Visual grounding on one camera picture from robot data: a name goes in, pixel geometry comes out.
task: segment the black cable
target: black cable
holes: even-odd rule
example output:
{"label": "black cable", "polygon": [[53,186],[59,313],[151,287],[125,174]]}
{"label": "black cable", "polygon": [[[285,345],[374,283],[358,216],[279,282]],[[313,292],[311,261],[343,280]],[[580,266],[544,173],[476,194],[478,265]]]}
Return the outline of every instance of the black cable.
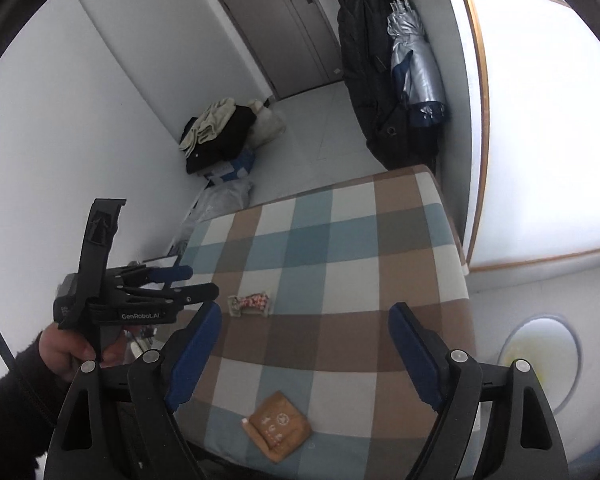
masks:
{"label": "black cable", "polygon": [[0,333],[0,357],[7,365],[9,371],[13,374],[20,387],[22,393],[29,400],[29,402],[33,405],[33,407],[38,410],[40,416],[44,419],[44,421],[52,428],[56,426],[56,418],[51,410],[46,406],[46,404],[40,399],[35,390],[31,387],[27,379],[24,377],[22,372],[20,371],[20,367],[18,366],[15,357],[9,350],[9,346],[6,341],[2,337]]}

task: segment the table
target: table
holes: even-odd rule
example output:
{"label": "table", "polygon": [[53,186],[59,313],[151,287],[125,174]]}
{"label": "table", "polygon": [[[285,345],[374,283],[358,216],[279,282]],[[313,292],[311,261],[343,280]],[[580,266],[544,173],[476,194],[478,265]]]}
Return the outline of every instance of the table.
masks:
{"label": "table", "polygon": [[[222,332],[176,412],[198,446],[276,476],[400,479],[436,414],[420,402],[386,327],[406,301],[450,348],[474,353],[466,264],[424,166],[314,190],[199,224],[187,283],[220,288]],[[226,298],[266,290],[269,317],[230,317]],[[193,310],[157,339],[187,324]],[[280,390],[312,436],[274,465],[240,421]]]}

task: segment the blue gripper pad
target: blue gripper pad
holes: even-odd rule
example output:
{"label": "blue gripper pad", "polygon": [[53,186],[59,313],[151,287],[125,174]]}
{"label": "blue gripper pad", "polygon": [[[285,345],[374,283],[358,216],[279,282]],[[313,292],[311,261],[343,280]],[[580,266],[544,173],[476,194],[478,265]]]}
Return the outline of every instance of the blue gripper pad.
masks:
{"label": "blue gripper pad", "polygon": [[[205,303],[200,307],[189,325],[174,332],[163,347],[163,351],[167,349],[171,339],[175,336],[174,344],[170,345],[171,348],[175,347],[174,350],[177,352],[175,360],[172,364],[167,364],[168,359],[165,359],[163,364],[163,366],[167,365],[168,370],[170,370],[168,378],[165,378],[169,388],[164,397],[164,402],[171,412],[174,412],[179,405],[191,398],[200,375],[202,375],[202,370],[205,368],[206,361],[209,359],[209,355],[218,340],[221,327],[222,313],[220,307],[215,302]],[[189,336],[189,340],[182,340],[182,336]]]}
{"label": "blue gripper pad", "polygon": [[401,312],[399,305],[400,303],[396,303],[389,309],[389,334],[394,340],[395,348],[400,354],[420,400],[439,412],[445,399],[440,391],[438,366],[416,329]]}
{"label": "blue gripper pad", "polygon": [[154,283],[184,282],[193,276],[193,269],[189,266],[152,267],[148,278]]}

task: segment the metal screw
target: metal screw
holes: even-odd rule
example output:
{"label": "metal screw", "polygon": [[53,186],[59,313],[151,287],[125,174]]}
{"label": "metal screw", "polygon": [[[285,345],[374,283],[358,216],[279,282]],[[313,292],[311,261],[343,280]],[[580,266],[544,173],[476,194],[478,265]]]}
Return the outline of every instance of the metal screw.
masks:
{"label": "metal screw", "polygon": [[466,352],[463,352],[462,350],[453,350],[451,352],[451,358],[456,363],[464,363],[469,357]]}
{"label": "metal screw", "polygon": [[527,363],[524,359],[518,359],[516,361],[516,368],[521,372],[528,372],[531,370],[531,365]]}
{"label": "metal screw", "polygon": [[85,361],[80,366],[80,370],[82,371],[83,374],[90,374],[95,369],[96,369],[95,361]]}
{"label": "metal screw", "polygon": [[160,358],[160,352],[157,350],[147,350],[142,354],[142,361],[145,363],[155,363]]}

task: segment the hand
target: hand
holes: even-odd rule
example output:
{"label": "hand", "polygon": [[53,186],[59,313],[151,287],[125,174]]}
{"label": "hand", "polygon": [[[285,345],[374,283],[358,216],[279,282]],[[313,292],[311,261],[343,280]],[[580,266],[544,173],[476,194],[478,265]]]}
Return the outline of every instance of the hand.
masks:
{"label": "hand", "polygon": [[[49,370],[70,383],[74,380],[78,361],[89,361],[96,358],[91,345],[81,334],[73,330],[59,330],[57,323],[46,327],[40,336],[38,345],[40,357]],[[100,367],[107,368],[122,364],[126,351],[126,335],[121,330],[115,343],[102,352]]]}

